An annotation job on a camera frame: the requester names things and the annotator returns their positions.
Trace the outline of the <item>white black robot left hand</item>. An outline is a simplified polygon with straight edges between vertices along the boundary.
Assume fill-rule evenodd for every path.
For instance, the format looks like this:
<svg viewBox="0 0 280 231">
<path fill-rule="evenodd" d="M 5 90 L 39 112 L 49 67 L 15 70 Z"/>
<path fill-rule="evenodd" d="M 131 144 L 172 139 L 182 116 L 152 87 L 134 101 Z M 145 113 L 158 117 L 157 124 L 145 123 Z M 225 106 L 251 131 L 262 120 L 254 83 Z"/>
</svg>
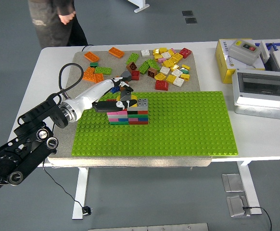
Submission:
<svg viewBox="0 0 280 231">
<path fill-rule="evenodd" d="M 103 80 L 80 95 L 75 99 L 66 100 L 62 107 L 66 109 L 71 122 L 78 121 L 83 112 L 88 109 L 95 109 L 96 112 L 118 112 L 137 104 L 137 100 L 126 101 L 102 101 L 99 99 L 108 93 L 113 87 L 124 87 L 132 92 L 133 89 L 125 82 L 123 77 Z"/>
</svg>

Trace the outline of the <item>person's left hand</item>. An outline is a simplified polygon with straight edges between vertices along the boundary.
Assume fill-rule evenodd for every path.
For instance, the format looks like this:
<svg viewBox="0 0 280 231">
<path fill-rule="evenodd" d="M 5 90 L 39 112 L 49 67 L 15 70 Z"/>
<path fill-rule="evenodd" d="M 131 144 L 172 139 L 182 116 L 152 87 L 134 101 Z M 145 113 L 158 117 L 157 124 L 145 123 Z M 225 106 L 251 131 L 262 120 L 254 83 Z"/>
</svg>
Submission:
<svg viewBox="0 0 280 231">
<path fill-rule="evenodd" d="M 59 16 L 59 19 L 60 21 L 66 25 L 68 24 L 71 20 L 74 19 L 74 17 L 76 16 L 76 11 L 73 11 L 71 14 L 68 14 L 68 15 L 58 15 Z"/>
</svg>

